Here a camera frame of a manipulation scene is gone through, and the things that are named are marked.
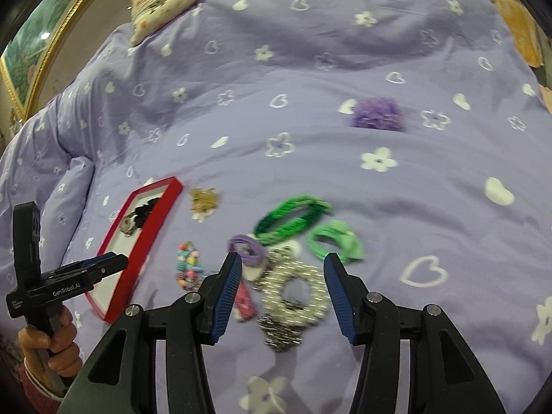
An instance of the green scrunchie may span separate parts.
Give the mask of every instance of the green scrunchie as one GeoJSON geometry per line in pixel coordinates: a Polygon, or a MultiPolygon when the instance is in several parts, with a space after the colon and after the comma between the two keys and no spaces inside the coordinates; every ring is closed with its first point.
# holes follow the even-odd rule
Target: green scrunchie
{"type": "Polygon", "coordinates": [[[292,197],[261,219],[255,227],[253,234],[255,235],[255,239],[263,246],[272,246],[297,235],[297,233],[307,230],[309,227],[316,224],[322,215],[331,210],[331,208],[332,206],[330,204],[322,201],[318,197],[309,195],[292,197]],[[280,219],[301,207],[308,207],[308,213],[301,217],[294,218],[288,223],[269,232],[271,227],[280,219]]]}
{"type": "Polygon", "coordinates": [[[343,264],[350,260],[362,260],[364,258],[361,241],[343,221],[333,219],[327,226],[316,227],[308,235],[307,244],[311,252],[316,258],[324,261],[328,251],[318,244],[317,237],[331,238],[339,245],[341,252],[338,253],[338,256],[343,264]]]}

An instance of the purple fluffy scrunchie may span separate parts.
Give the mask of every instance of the purple fluffy scrunchie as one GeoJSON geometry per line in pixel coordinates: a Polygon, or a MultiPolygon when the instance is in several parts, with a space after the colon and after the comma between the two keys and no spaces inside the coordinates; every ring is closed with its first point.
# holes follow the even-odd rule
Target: purple fluffy scrunchie
{"type": "Polygon", "coordinates": [[[391,98],[370,98],[353,107],[351,127],[404,131],[403,116],[391,98]]]}

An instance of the human hand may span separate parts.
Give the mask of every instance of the human hand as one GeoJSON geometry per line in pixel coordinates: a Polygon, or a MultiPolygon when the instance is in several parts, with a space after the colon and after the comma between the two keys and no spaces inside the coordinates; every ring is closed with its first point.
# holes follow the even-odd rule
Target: human hand
{"type": "Polygon", "coordinates": [[[37,350],[50,349],[56,353],[48,360],[48,366],[60,376],[76,376],[82,368],[82,360],[79,358],[80,349],[74,343],[77,328],[72,323],[71,311],[66,307],[63,307],[61,311],[60,322],[62,328],[53,337],[49,337],[46,333],[30,326],[24,328],[18,334],[19,345],[25,356],[28,371],[52,392],[54,392],[52,383],[37,350]]]}

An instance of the gold frame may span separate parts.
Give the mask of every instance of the gold frame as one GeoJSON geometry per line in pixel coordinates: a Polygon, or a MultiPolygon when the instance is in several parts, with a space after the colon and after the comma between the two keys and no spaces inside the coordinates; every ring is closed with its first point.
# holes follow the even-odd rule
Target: gold frame
{"type": "Polygon", "coordinates": [[[50,70],[52,63],[56,58],[59,49],[63,45],[63,42],[66,39],[69,30],[74,27],[75,23],[79,19],[79,16],[86,9],[90,1],[91,0],[77,0],[63,18],[63,21],[56,30],[52,41],[48,45],[48,48],[46,48],[46,53],[42,57],[40,67],[37,70],[35,78],[32,80],[32,85],[29,90],[28,97],[29,102],[26,109],[21,106],[19,98],[15,94],[12,81],[9,77],[9,73],[4,62],[4,58],[2,57],[0,59],[0,74],[2,75],[4,84],[9,92],[9,96],[12,100],[16,113],[18,117],[21,118],[24,122],[31,118],[32,115],[34,115],[36,109],[35,106],[37,105],[37,99],[40,91],[42,90],[44,80],[48,75],[48,71],[50,70]]]}

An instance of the painting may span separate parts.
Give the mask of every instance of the painting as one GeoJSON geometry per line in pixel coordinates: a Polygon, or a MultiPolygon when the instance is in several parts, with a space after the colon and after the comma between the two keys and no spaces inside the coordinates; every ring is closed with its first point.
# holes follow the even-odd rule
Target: painting
{"type": "Polygon", "coordinates": [[[18,115],[26,120],[66,30],[77,19],[86,0],[42,0],[7,46],[0,71],[18,115]]]}

